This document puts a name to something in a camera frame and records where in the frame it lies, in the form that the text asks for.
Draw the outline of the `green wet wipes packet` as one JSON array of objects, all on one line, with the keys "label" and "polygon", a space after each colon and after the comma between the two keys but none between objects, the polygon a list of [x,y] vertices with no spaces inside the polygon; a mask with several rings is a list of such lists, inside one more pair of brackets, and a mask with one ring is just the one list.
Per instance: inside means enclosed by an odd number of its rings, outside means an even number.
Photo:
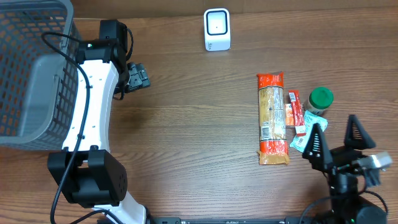
[{"label": "green wet wipes packet", "polygon": [[293,138],[292,142],[290,143],[290,147],[294,147],[299,152],[303,152],[304,151],[304,149],[305,149],[305,147],[306,147],[306,145],[308,143],[308,140],[309,140],[309,137],[310,137],[310,134],[312,132],[312,128],[313,128],[314,124],[319,124],[323,132],[326,130],[326,128],[328,126],[328,121],[325,118],[322,118],[320,116],[312,114],[309,111],[306,111],[304,113],[304,117],[303,118],[304,118],[304,121],[305,121],[305,132],[306,132],[306,135],[305,136],[300,136],[300,137],[298,135],[296,135]]}]

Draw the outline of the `green lid glass jar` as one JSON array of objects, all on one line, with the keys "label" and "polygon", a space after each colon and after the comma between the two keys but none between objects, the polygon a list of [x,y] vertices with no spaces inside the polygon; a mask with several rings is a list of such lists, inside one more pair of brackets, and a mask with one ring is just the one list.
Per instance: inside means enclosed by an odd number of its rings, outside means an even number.
[{"label": "green lid glass jar", "polygon": [[334,95],[332,91],[326,87],[315,88],[304,103],[306,111],[317,116],[321,116],[333,103]]}]

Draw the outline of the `red stick snack packet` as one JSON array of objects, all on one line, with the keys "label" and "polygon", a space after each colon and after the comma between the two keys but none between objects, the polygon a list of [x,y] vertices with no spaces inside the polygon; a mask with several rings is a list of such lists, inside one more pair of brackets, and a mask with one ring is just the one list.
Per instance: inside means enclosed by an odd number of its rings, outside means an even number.
[{"label": "red stick snack packet", "polygon": [[306,135],[305,120],[302,109],[302,104],[300,102],[299,91],[289,90],[290,104],[292,107],[295,132],[298,137]]}]

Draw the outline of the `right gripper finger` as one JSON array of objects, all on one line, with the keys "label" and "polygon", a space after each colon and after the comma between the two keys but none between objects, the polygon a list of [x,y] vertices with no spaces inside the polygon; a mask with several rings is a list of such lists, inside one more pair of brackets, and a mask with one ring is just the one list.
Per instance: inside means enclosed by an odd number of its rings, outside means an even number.
[{"label": "right gripper finger", "polygon": [[372,149],[376,147],[376,143],[366,132],[364,126],[360,123],[355,114],[350,114],[348,117],[344,145],[345,147],[357,150]]},{"label": "right gripper finger", "polygon": [[311,163],[312,169],[328,172],[333,168],[333,157],[324,137],[321,126],[315,123],[302,153],[302,158]]}]

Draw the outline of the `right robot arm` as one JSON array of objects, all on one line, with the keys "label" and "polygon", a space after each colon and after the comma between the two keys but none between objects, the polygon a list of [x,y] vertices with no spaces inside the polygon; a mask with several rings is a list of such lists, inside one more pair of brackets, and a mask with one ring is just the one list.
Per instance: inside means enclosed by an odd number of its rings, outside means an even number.
[{"label": "right robot arm", "polygon": [[348,117],[344,143],[330,149],[318,123],[313,125],[302,157],[320,171],[329,196],[312,202],[299,223],[387,223],[387,203],[369,190],[381,184],[380,171],[392,164],[388,152],[370,156],[362,153],[376,147],[355,114]]}]

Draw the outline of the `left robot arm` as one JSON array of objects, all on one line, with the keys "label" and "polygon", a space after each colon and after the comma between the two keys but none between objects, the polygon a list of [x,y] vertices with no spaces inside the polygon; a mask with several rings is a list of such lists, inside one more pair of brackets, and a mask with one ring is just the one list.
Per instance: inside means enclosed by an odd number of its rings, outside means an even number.
[{"label": "left robot arm", "polygon": [[150,86],[143,64],[130,62],[133,49],[131,30],[122,22],[102,20],[99,37],[77,40],[75,57],[63,57],[76,66],[78,90],[72,122],[60,152],[48,156],[47,167],[58,185],[50,222],[55,223],[58,200],[79,204],[93,215],[105,215],[104,223],[151,222],[148,209],[128,192],[125,167],[110,153],[109,120],[115,95]]}]

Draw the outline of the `orange spaghetti packet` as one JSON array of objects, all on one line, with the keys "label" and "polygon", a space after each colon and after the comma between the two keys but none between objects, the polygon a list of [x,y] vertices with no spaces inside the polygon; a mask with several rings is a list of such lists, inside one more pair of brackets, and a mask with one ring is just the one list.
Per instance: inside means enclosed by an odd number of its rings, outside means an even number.
[{"label": "orange spaghetti packet", "polygon": [[259,73],[259,164],[287,165],[290,162],[286,136],[284,73]]}]

